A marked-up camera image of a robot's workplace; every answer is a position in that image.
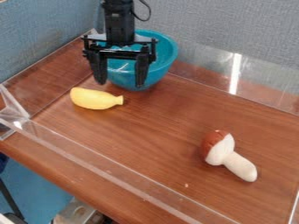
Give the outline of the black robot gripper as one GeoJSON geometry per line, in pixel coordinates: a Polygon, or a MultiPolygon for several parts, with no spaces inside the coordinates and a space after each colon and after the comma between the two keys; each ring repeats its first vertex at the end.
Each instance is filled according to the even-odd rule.
{"type": "Polygon", "coordinates": [[[108,79],[108,59],[136,60],[134,86],[145,83],[148,63],[156,60],[154,46],[157,40],[136,34],[133,0],[102,0],[105,32],[81,37],[84,56],[90,62],[94,80],[100,85],[108,79]]]}

